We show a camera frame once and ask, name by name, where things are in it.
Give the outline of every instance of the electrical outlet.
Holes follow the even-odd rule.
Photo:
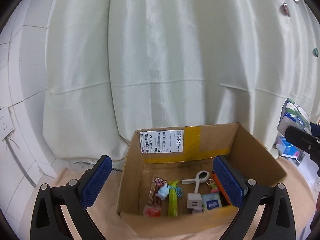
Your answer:
[[[0,110],[0,140],[13,131],[13,124],[7,107]]]

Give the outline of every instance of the green snack wrapper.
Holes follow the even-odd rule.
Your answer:
[[[168,216],[169,217],[177,217],[178,216],[178,197],[176,193],[176,187],[177,187],[178,181],[169,181],[169,186],[172,186],[174,188],[171,188],[169,190],[169,207],[168,207]]]

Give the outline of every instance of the barcode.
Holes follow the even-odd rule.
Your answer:
[[[149,138],[148,138],[148,133],[145,133],[145,135],[144,135],[144,141],[146,142],[146,152],[149,153]]]

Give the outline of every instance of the open cardboard box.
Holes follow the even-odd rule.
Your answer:
[[[140,132],[183,130],[183,151],[180,153],[142,154]],[[117,212],[141,237],[165,237],[213,228],[230,223],[238,212],[234,206],[215,208],[200,214],[191,214],[186,208],[187,194],[195,185],[182,185],[182,179],[192,179],[200,170],[211,171],[213,158],[228,155],[230,164],[247,179],[274,186],[286,172],[272,155],[240,124],[218,124],[194,127],[175,127],[138,130],[132,137],[126,157],[119,190]],[[151,189],[152,177],[180,180],[183,196],[178,198],[178,217],[167,217],[168,198],[164,201],[162,216],[142,215]],[[207,184],[201,184],[199,193],[210,193]]]

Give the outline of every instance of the white plastic handheld tool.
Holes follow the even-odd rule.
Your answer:
[[[205,183],[209,179],[210,173],[208,171],[199,171],[194,179],[183,179],[182,184],[195,183],[195,193],[198,193],[200,183]]]

